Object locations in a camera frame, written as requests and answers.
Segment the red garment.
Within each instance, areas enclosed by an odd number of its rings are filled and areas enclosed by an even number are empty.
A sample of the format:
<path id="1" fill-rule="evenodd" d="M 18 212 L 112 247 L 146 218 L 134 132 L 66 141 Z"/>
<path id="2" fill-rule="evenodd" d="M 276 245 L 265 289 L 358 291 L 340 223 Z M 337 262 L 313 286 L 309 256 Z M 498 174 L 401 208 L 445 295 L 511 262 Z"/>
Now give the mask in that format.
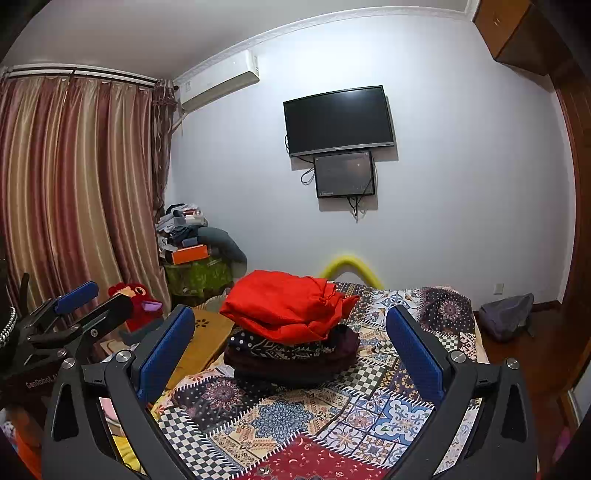
<path id="1" fill-rule="evenodd" d="M 250 333 L 293 346 L 327 339 L 359 300 L 327 279 L 256 270 L 235 284 L 219 313 Z"/>

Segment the pile of grey clothes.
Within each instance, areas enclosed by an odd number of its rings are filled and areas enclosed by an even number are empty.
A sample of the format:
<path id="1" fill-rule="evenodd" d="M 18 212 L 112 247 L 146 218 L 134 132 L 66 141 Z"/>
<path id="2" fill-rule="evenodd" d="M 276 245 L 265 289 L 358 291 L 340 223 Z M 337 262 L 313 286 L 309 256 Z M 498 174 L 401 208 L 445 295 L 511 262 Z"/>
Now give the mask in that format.
<path id="1" fill-rule="evenodd" d="M 209 257 L 221 257 L 226 262 L 247 264 L 247 258 L 228 232 L 212 227 L 195 204 L 172 204 L 156 220 L 156 239 L 160 257 L 172 264 L 174 251 L 194 245 L 205 245 Z"/>

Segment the yellow printed cloth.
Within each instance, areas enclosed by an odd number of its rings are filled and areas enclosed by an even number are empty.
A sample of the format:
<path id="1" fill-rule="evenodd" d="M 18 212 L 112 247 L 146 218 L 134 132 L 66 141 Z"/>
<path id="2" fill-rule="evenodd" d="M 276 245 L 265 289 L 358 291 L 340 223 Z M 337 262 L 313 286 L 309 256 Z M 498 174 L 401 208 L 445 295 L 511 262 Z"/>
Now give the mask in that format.
<path id="1" fill-rule="evenodd" d="M 112 438 L 124 465 L 133 471 L 144 474 L 144 470 L 127 438 L 116 435 L 113 435 Z"/>

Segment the red plush toy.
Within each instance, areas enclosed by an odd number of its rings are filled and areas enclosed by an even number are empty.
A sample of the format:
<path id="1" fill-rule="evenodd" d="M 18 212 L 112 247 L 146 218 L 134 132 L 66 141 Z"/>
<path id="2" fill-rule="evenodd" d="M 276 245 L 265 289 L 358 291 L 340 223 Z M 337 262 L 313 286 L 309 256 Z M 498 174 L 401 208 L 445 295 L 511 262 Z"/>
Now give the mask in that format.
<path id="1" fill-rule="evenodd" d="M 147 287 L 140 283 L 117 283 L 108 288 L 110 297 L 122 294 L 131 299 L 132 314 L 126 320 L 129 332 L 135 332 L 163 314 L 163 304 L 156 300 Z"/>

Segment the green storage box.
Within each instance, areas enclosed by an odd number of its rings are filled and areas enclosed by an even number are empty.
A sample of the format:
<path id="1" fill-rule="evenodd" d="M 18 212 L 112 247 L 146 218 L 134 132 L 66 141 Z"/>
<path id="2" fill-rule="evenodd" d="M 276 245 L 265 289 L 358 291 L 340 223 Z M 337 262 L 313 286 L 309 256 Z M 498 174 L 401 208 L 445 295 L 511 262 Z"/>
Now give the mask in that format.
<path id="1" fill-rule="evenodd" d="M 164 266 L 168 291 L 174 305 L 197 306 L 233 286 L 230 266 L 221 258 L 209 258 Z"/>

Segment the grey bag on floor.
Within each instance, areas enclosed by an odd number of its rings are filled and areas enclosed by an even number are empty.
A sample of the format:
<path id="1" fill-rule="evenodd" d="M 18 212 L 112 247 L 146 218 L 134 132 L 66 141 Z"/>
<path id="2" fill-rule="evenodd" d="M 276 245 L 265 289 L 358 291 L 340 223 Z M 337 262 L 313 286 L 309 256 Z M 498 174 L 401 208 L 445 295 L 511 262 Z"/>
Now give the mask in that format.
<path id="1" fill-rule="evenodd" d="M 483 304 L 478 311 L 479 326 L 497 341 L 509 341 L 528 328 L 534 301 L 528 293 Z"/>

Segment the patchwork patterned bedspread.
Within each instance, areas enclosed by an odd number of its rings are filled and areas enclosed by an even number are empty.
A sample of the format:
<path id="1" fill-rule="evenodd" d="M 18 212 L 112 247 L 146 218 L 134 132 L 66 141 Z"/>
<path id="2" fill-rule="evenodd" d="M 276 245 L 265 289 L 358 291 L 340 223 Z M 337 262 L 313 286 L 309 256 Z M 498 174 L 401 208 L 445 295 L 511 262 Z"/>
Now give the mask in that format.
<path id="1" fill-rule="evenodd" d="M 359 302 L 353 365 L 313 389 L 256 386 L 223 360 L 185 377 L 152 413 L 199 479 L 380 479 L 411 446 L 434 405 L 414 385 L 386 332 L 405 307 L 448 350 L 481 357 L 470 300 L 449 287 L 379 290 L 339 283 Z"/>

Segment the striped pink curtain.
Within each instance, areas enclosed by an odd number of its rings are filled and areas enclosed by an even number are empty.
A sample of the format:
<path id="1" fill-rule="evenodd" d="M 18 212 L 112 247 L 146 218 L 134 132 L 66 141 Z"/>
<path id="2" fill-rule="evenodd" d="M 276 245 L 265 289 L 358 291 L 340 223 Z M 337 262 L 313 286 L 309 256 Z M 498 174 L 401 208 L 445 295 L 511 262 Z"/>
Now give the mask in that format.
<path id="1" fill-rule="evenodd" d="M 76 74 L 1 80 L 1 240 L 27 304 L 94 281 L 170 300 L 155 223 L 164 206 L 172 85 Z"/>

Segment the brown cardboard box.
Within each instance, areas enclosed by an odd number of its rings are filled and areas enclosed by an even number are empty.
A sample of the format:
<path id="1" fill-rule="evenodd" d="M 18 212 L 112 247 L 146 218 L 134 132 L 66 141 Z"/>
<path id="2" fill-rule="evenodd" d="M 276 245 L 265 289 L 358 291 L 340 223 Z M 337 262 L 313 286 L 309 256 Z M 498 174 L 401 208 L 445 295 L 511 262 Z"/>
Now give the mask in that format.
<path id="1" fill-rule="evenodd" d="M 213 362 L 224 349 L 235 323 L 225 316 L 193 307 L 195 326 L 193 336 L 166 384 L 173 389 L 184 377 L 195 375 Z"/>

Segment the dark patterned folded garment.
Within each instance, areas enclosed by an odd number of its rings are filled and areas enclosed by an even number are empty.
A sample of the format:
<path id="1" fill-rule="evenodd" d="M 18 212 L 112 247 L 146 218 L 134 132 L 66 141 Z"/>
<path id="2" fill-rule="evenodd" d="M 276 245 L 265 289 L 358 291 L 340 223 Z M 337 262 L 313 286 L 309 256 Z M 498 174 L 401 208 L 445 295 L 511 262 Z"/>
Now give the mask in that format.
<path id="1" fill-rule="evenodd" d="M 247 357 L 271 360 L 308 360 L 335 351 L 342 335 L 341 328 L 333 330 L 327 339 L 297 345 L 280 344 L 246 330 L 237 330 L 228 340 L 228 351 Z"/>

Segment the maroon folded garment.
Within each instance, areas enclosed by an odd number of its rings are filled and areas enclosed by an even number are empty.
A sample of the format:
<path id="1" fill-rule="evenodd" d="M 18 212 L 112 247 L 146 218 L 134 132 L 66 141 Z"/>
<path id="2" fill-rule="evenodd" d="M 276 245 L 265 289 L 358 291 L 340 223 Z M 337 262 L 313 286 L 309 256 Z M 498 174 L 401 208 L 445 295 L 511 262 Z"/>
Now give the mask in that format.
<path id="1" fill-rule="evenodd" d="M 238 330 L 228 340 L 224 362 L 238 379 L 308 388 L 352 367 L 359 347 L 359 334 L 344 324 L 332 328 L 325 340 L 294 346 Z"/>

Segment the brown wooden wardrobe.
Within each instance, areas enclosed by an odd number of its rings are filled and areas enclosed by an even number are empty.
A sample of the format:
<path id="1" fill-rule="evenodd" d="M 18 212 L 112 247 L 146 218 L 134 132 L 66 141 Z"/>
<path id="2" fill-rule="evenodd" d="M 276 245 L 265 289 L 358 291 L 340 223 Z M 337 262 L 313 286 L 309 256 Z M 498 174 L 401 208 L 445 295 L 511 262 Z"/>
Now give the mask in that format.
<path id="1" fill-rule="evenodd" d="M 474 23 L 490 51 L 490 64 L 512 86 L 491 87 L 501 126 L 484 158 L 509 177 L 498 195 L 509 219 L 503 239 L 509 295 L 531 293 L 535 336 L 519 334 L 492 355 L 515 356 L 530 395 L 539 401 L 576 383 L 585 362 L 590 327 L 578 305 L 582 278 L 581 209 L 577 203 L 574 130 L 576 110 L 568 89 L 586 88 L 590 57 L 567 30 L 557 1 L 483 1 Z"/>

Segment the yellow foam bed rail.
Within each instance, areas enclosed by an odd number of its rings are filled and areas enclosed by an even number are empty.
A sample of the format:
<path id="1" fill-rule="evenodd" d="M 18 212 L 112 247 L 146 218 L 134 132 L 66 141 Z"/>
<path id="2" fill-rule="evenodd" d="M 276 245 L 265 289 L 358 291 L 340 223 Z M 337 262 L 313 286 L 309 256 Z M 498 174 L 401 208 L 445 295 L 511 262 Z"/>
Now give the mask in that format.
<path id="1" fill-rule="evenodd" d="M 377 274 L 362 259 L 351 254 L 336 256 L 318 275 L 327 280 L 335 280 L 345 272 L 355 274 L 369 287 L 378 290 L 385 289 L 384 283 Z"/>

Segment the small grey wall monitor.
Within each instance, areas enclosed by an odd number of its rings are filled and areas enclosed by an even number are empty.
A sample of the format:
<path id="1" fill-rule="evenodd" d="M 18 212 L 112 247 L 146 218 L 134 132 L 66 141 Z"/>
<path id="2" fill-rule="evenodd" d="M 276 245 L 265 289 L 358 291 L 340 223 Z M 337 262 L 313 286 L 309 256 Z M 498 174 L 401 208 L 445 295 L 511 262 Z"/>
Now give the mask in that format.
<path id="1" fill-rule="evenodd" d="M 373 196 L 375 163 L 369 151 L 314 158 L 318 199 Z"/>

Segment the black wall television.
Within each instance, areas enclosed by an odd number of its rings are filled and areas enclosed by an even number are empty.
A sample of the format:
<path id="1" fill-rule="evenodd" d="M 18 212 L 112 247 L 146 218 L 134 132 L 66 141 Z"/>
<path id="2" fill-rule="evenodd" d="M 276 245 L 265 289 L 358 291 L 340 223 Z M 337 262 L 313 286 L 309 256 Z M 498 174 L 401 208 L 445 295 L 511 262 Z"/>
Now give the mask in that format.
<path id="1" fill-rule="evenodd" d="M 383 148 L 394 145 L 394 130 L 381 85 L 325 92 L 283 103 L 291 157 Z"/>

